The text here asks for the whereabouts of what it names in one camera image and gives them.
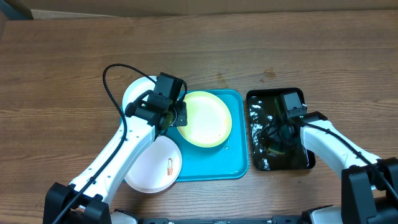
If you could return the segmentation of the green rimmed plate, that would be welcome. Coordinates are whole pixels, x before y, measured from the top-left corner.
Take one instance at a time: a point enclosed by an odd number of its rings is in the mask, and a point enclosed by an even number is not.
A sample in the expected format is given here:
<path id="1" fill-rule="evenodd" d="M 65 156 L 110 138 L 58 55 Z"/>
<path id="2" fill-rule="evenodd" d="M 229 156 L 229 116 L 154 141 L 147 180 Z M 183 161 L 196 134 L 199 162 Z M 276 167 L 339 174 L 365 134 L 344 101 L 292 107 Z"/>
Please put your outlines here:
<path id="1" fill-rule="evenodd" d="M 232 115 L 218 96 L 206 91 L 193 91 L 184 98 L 187 106 L 187 125 L 178 127 L 189 143 L 198 147 L 216 147 L 232 130 Z"/>

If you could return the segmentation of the green yellow sponge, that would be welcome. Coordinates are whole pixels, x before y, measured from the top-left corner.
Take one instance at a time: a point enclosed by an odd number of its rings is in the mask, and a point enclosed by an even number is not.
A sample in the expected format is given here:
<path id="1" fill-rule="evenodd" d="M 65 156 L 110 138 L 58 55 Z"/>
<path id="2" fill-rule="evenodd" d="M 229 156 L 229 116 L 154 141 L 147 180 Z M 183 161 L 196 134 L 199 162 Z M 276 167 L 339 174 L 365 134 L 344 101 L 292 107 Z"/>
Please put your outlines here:
<path id="1" fill-rule="evenodd" d="M 280 141 L 267 143 L 267 150 L 275 154 L 285 154 L 284 143 Z"/>

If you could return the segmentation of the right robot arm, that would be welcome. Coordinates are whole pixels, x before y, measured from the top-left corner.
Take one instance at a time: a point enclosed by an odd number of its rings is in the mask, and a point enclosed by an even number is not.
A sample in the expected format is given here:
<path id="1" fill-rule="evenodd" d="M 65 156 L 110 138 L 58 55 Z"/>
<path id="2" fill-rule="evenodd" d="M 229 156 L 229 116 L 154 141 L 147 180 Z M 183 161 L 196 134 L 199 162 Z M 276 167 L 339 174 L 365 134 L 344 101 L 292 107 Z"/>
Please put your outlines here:
<path id="1" fill-rule="evenodd" d="M 341 179 L 341 205 L 304 211 L 297 223 L 397 223 L 397 158 L 365 151 L 319 112 L 271 123 L 260 135 L 286 146 L 294 139 Z"/>

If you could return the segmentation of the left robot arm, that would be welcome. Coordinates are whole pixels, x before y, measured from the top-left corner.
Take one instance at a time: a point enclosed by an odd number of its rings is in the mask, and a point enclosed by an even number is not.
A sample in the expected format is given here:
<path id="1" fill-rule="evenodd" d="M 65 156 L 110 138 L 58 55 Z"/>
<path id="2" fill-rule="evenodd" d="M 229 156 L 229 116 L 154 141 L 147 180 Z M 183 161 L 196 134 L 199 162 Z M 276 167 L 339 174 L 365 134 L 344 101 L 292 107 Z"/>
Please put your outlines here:
<path id="1" fill-rule="evenodd" d="M 44 223 L 139 223 L 123 210 L 110 211 L 122 181 L 144 193 L 169 188 L 182 168 L 178 146 L 162 135 L 175 98 L 152 90 L 124 95 L 122 123 L 98 157 L 68 185 L 54 183 L 45 197 Z"/>

